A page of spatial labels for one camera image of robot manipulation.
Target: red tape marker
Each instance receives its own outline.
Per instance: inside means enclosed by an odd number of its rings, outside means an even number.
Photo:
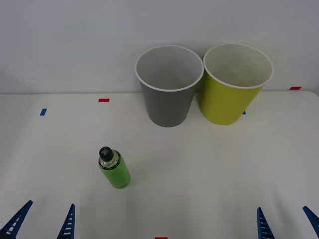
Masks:
[[[99,99],[99,102],[110,102],[110,99]]]
[[[301,89],[301,86],[293,86],[289,90],[298,91]]]

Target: bottle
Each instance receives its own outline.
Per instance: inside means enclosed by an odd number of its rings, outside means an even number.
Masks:
[[[109,147],[100,149],[99,167],[115,188],[125,188],[131,181],[131,175],[121,154]]]

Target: table surface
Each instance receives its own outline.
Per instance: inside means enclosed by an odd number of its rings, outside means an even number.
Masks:
[[[214,125],[194,100],[163,128],[138,93],[0,95],[0,223],[33,200],[17,238],[56,238],[74,203],[76,239],[257,239],[261,207],[276,238],[316,238],[302,207],[319,215],[319,98],[261,92],[246,113]],[[103,146],[128,188],[99,170]]]

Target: bottle cap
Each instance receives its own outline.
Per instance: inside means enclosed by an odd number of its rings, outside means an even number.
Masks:
[[[108,162],[108,161],[112,160],[112,158],[114,156],[112,149],[110,149],[109,147],[101,148],[99,154],[100,154],[100,158],[104,162]]]

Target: white cup rim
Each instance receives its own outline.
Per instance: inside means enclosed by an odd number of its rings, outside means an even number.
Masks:
[[[167,89],[157,88],[157,87],[151,86],[150,84],[148,84],[148,83],[146,83],[145,81],[143,81],[143,80],[141,79],[141,77],[139,76],[138,71],[137,71],[137,65],[138,65],[139,60],[140,60],[146,53],[148,53],[149,51],[152,51],[152,50],[157,49],[157,48],[162,48],[162,47],[177,47],[177,48],[181,48],[181,49],[187,50],[187,51],[189,51],[190,53],[192,53],[192,54],[200,61],[201,67],[202,67],[198,79],[197,79],[195,82],[193,82],[192,84],[190,84],[190,85],[188,85],[188,86],[186,86],[186,87],[179,88],[179,89],[173,89],[173,90],[167,90]],[[178,91],[187,90],[187,89],[193,87],[194,85],[196,85],[196,84],[200,81],[200,79],[203,77],[203,75],[204,75],[204,65],[203,65],[203,61],[201,60],[201,58],[199,57],[199,55],[197,55],[194,51],[192,51],[192,50],[190,50],[190,49],[188,49],[188,48],[186,48],[186,47],[178,46],[178,45],[161,45],[161,46],[155,46],[155,47],[152,47],[152,48],[148,49],[147,51],[143,52],[143,53],[137,58],[137,60],[136,60],[136,62],[135,62],[134,70],[135,70],[135,75],[136,75],[136,77],[139,79],[140,82],[142,82],[142,84],[144,84],[145,86],[147,86],[147,87],[149,87],[149,88],[151,88],[151,89],[153,89],[153,90],[162,91],[162,92],[178,92]]]
[[[271,74],[270,74],[270,77],[268,78],[268,80],[266,80],[265,82],[263,82],[262,84],[259,84],[259,85],[256,85],[256,86],[249,86],[249,87],[243,87],[243,86],[234,86],[234,85],[231,85],[231,84],[228,84],[228,83],[225,83],[221,80],[219,80],[216,76],[214,76],[208,69],[207,69],[207,66],[206,66],[206,58],[207,58],[207,55],[214,49],[216,49],[217,47],[220,47],[220,46],[225,46],[225,45],[240,45],[240,46],[245,46],[245,47],[248,47],[254,51],[258,51],[259,53],[261,53],[270,63],[271,65]],[[267,84],[274,76],[274,64],[272,62],[272,60],[264,53],[262,52],[261,50],[259,50],[258,48],[256,47],[253,47],[253,46],[250,46],[250,45],[247,45],[247,44],[243,44],[243,43],[221,43],[221,44],[218,44],[212,48],[210,48],[204,55],[204,59],[203,59],[203,63],[204,63],[204,68],[206,70],[206,72],[216,81],[218,81],[219,83],[225,85],[225,86],[229,86],[229,87],[232,87],[232,88],[237,88],[237,89],[244,89],[244,90],[248,90],[248,89],[255,89],[255,88],[259,88],[259,87],[263,87],[265,84]]]

